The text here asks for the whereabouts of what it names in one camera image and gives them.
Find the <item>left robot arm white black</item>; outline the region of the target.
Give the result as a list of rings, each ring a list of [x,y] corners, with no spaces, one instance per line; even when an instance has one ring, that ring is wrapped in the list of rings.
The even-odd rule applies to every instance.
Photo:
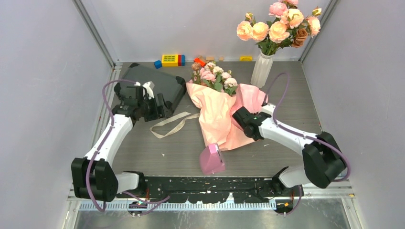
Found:
[[[95,203],[111,202],[124,192],[136,198],[146,193],[147,182],[142,172],[116,174],[112,163],[126,135],[139,119],[148,121],[163,117],[157,108],[152,82],[135,83],[125,88],[117,84],[116,87],[121,103],[114,108],[107,107],[109,121],[100,138],[83,158],[75,158],[71,163],[75,196]]]

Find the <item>pink paper bouquet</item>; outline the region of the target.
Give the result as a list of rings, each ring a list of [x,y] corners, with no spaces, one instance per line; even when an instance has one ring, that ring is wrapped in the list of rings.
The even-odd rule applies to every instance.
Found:
[[[205,145],[217,144],[221,150],[233,150],[253,142],[232,115],[241,107],[258,113],[268,101],[265,92],[254,85],[238,83],[232,71],[224,71],[214,62],[193,63],[186,88],[191,101],[200,109],[199,124]]]

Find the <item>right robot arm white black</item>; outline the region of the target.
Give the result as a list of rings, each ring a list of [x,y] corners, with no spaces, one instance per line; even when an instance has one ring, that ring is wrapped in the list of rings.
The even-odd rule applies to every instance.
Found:
[[[286,125],[275,118],[276,110],[275,105],[266,104],[260,112],[251,113],[242,106],[232,117],[247,137],[255,141],[276,141],[302,157],[302,166],[285,167],[272,177],[273,191],[277,195],[284,196],[292,187],[309,183],[326,188],[337,182],[343,171],[350,171],[331,134],[317,135]]]

